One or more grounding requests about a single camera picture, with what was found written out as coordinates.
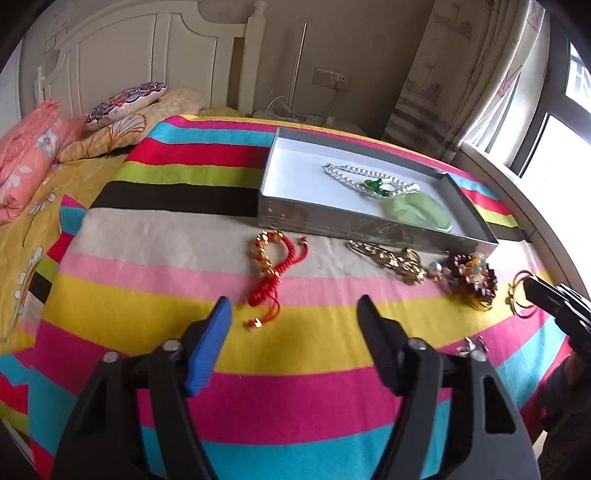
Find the brown bead bracelet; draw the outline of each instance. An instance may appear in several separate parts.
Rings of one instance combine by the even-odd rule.
[[[447,259],[452,289],[466,297],[477,310],[490,310],[496,297],[495,271],[486,263],[484,255],[451,254]]]

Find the screw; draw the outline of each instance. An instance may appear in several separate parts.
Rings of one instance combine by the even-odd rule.
[[[482,350],[473,350],[470,352],[470,357],[477,362],[486,362],[486,353]]]
[[[107,352],[103,355],[103,362],[106,364],[112,364],[119,359],[117,352]]]
[[[176,352],[181,348],[181,342],[177,339],[166,340],[162,345],[162,350],[165,352]]]
[[[409,338],[408,346],[414,350],[426,350],[427,344],[420,338]]]

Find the gray box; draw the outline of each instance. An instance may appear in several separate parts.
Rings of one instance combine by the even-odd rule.
[[[422,192],[447,208],[452,217],[451,231],[386,218],[381,200],[331,178],[324,171],[327,163],[417,182]],[[413,247],[437,254],[477,251],[488,257],[498,246],[474,205],[441,170],[365,145],[293,129],[280,128],[275,135],[259,191],[258,219],[259,225],[267,228]]]

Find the pillow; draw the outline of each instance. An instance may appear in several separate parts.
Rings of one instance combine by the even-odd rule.
[[[149,82],[123,92],[101,103],[86,117],[86,126],[92,132],[147,107],[166,93],[166,84]]]
[[[77,134],[80,121],[63,122],[59,112],[46,100],[0,140],[0,225],[22,213],[60,147]]]
[[[137,145],[165,118],[182,114],[197,115],[207,104],[207,99],[200,93],[186,88],[171,88],[152,105],[62,148],[59,162],[98,157],[116,148]]]

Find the window frame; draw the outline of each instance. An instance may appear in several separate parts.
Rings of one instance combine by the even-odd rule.
[[[520,177],[530,164],[550,116],[558,119],[591,144],[591,113],[566,95],[571,43],[564,27],[551,15],[550,50],[540,101],[525,138],[510,166],[511,171]]]

